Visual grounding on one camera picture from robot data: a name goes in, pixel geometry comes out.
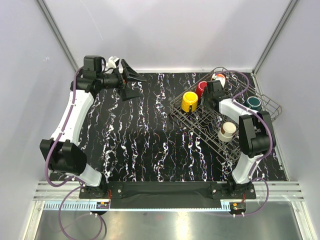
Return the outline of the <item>stainless steel cup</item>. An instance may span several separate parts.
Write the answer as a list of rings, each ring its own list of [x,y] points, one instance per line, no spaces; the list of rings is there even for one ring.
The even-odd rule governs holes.
[[[225,122],[217,134],[218,139],[221,142],[228,143],[233,139],[233,137],[236,133],[236,130],[237,130],[237,127],[234,123]]]

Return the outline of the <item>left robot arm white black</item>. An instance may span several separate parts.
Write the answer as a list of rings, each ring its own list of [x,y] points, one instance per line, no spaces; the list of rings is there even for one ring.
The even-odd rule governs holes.
[[[58,188],[68,181],[78,181],[97,199],[107,195],[107,180],[103,173],[88,164],[86,154],[79,148],[84,120],[96,96],[102,90],[116,89],[122,101],[138,98],[139,93],[129,83],[146,82],[125,59],[111,56],[86,55],[70,84],[66,109],[49,139],[39,148],[45,160],[44,174],[48,184]]]

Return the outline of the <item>dark green mug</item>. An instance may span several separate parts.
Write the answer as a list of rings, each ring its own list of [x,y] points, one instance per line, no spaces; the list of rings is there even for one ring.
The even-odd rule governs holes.
[[[250,108],[251,110],[260,111],[262,108],[262,101],[260,98],[256,96],[250,96],[247,98],[247,100],[244,102],[244,105],[247,108]]]

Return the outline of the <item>red mug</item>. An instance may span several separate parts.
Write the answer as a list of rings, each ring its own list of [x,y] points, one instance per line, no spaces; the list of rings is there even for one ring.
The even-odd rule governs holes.
[[[208,83],[206,81],[200,81],[197,83],[195,93],[197,94],[199,100],[201,99],[207,85]]]

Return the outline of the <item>yellow mug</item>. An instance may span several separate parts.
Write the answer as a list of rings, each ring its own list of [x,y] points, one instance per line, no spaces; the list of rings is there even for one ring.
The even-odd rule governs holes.
[[[185,92],[181,100],[181,109],[186,113],[194,112],[197,109],[198,100],[198,95],[195,92]]]

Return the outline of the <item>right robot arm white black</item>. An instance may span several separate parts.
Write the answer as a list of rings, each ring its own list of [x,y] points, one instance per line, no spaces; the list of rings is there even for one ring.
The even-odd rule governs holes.
[[[238,124],[240,158],[227,180],[226,192],[237,199],[250,190],[253,173],[260,161],[276,146],[271,116],[267,111],[256,111],[226,95],[220,80],[197,84],[200,104],[229,117]]]

